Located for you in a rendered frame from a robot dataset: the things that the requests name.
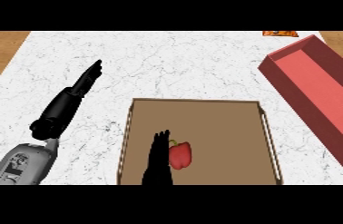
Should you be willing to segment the red open box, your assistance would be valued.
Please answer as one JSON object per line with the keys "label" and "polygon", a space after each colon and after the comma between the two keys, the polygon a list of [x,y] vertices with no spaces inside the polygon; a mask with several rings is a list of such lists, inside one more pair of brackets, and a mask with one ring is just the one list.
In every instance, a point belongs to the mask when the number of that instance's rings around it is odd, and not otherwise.
{"label": "red open box", "polygon": [[343,166],[343,57],[314,34],[271,53],[259,70]]}

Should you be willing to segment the orange packet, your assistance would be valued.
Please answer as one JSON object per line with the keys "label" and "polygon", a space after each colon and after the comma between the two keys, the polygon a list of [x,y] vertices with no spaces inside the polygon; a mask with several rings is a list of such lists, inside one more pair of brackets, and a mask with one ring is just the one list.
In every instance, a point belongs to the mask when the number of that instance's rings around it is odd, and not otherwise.
{"label": "orange packet", "polygon": [[299,37],[299,34],[296,31],[264,31],[264,36]]}

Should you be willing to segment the brown wooden tray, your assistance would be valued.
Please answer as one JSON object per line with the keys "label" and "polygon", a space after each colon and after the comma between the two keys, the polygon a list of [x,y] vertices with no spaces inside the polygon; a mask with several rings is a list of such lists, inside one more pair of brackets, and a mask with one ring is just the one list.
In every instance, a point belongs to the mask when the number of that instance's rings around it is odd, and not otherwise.
{"label": "brown wooden tray", "polygon": [[256,101],[135,99],[129,109],[119,183],[142,182],[153,138],[188,142],[193,163],[174,170],[174,183],[283,183],[265,110]]}

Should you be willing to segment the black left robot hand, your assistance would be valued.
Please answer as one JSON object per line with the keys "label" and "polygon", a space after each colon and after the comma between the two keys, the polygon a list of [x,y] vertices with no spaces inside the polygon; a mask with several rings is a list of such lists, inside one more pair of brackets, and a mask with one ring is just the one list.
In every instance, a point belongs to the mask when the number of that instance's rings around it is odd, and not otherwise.
{"label": "black left robot hand", "polygon": [[51,101],[40,118],[33,122],[30,130],[38,140],[58,139],[76,116],[82,99],[103,75],[103,61],[98,60],[82,74],[72,87],[66,87]]}

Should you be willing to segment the red bell pepper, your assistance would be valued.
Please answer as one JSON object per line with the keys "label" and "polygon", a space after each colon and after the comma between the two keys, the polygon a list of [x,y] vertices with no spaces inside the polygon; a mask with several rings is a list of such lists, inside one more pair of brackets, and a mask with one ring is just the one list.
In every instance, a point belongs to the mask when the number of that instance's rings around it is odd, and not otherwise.
{"label": "red bell pepper", "polygon": [[182,170],[193,163],[193,148],[188,142],[176,143],[172,140],[175,145],[169,148],[169,163],[175,170]]}

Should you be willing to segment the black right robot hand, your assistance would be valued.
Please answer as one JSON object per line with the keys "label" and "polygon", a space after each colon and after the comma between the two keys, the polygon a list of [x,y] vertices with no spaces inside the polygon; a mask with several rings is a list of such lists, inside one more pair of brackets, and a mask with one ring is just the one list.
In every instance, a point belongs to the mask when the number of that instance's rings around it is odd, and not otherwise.
{"label": "black right robot hand", "polygon": [[154,135],[148,168],[142,177],[142,184],[148,186],[169,186],[174,184],[169,166],[169,135],[171,131],[162,131]]}

